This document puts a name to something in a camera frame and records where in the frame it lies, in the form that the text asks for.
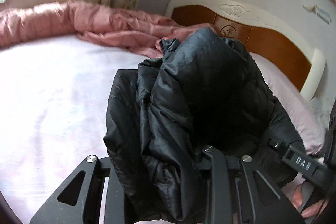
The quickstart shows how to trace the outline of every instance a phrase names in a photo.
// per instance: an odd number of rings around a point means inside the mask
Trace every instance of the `pink blanket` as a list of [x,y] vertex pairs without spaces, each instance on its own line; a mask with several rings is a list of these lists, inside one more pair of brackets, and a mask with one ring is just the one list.
[[149,58],[161,57],[160,40],[183,42],[200,28],[182,27],[172,19],[143,11],[112,9],[86,2],[42,4],[32,9],[0,12],[0,48],[29,40],[77,33],[83,40],[103,46],[128,48]]

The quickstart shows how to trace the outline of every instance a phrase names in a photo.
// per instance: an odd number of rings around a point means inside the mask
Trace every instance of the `white bed sheet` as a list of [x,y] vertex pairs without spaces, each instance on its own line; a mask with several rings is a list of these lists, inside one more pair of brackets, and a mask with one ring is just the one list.
[[115,73],[144,59],[74,35],[0,51],[0,190],[24,224],[86,156],[107,156]]

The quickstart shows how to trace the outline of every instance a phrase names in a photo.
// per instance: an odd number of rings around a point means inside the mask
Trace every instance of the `black puffer jacket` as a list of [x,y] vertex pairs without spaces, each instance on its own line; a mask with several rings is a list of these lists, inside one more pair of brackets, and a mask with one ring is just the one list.
[[162,49],[163,58],[117,72],[106,114],[104,141],[134,221],[197,223],[206,187],[194,149],[204,145],[253,156],[281,186],[295,177],[265,140],[304,151],[302,140],[239,41],[203,29]]

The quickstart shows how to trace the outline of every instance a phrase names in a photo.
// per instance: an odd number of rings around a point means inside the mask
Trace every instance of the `pink pillow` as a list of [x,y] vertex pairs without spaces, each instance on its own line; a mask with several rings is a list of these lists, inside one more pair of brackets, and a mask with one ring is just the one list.
[[264,57],[251,53],[266,84],[287,111],[293,125],[300,134],[307,154],[318,153],[324,144],[324,128],[317,124],[307,102],[298,89],[279,68]]

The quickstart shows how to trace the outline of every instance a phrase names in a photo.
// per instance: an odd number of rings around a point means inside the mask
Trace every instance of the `silver screw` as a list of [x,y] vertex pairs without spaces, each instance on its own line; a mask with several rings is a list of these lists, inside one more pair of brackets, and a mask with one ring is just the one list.
[[252,158],[251,156],[245,155],[241,158],[243,160],[243,162],[251,162]]
[[95,162],[96,159],[97,159],[96,156],[94,156],[94,155],[90,155],[90,156],[88,156],[88,157],[86,158],[86,161],[87,161],[87,162]]
[[212,152],[213,150],[215,150],[211,145],[207,145],[204,147],[204,151],[205,152]]

